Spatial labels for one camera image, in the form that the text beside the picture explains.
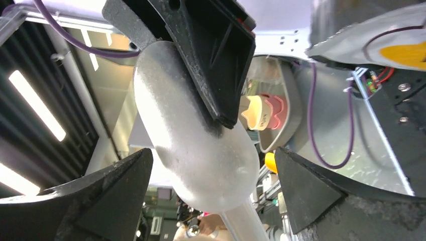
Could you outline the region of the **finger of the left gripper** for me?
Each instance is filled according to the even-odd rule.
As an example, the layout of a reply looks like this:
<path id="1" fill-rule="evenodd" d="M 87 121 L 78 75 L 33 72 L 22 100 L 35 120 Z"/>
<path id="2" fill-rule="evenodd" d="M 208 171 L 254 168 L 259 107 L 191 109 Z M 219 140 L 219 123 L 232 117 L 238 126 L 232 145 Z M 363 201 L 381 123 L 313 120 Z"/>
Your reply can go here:
<path id="1" fill-rule="evenodd" d="M 212 119 L 232 129 L 256 23 L 237 1 L 106 1 L 102 17 L 139 49 L 172 41 Z"/>

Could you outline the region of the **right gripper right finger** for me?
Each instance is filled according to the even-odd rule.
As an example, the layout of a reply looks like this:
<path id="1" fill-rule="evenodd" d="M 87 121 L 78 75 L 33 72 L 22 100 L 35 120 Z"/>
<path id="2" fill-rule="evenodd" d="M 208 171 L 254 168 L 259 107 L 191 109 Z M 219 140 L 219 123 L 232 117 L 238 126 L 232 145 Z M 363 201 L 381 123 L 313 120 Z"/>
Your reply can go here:
<path id="1" fill-rule="evenodd" d="M 363 184 L 285 148 L 275 160 L 300 240 L 425 240 L 424 198 Z"/>

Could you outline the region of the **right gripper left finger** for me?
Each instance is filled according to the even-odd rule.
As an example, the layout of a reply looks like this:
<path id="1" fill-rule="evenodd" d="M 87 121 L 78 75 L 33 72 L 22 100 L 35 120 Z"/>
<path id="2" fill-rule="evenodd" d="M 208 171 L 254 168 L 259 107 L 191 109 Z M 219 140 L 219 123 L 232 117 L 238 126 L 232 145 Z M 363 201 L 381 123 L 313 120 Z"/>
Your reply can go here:
<path id="1" fill-rule="evenodd" d="M 134 240 L 153 166 L 150 149 L 35 196 L 1 200 L 1 240 Z"/>

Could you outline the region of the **cat food bag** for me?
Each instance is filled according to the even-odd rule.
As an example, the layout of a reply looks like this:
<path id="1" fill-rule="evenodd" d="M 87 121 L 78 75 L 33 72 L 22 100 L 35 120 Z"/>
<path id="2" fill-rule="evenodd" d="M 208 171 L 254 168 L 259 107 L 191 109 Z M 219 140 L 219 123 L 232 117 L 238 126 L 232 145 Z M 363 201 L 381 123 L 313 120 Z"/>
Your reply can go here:
<path id="1" fill-rule="evenodd" d="M 312 1 L 306 54 L 331 67 L 425 71 L 425 1 Z"/>

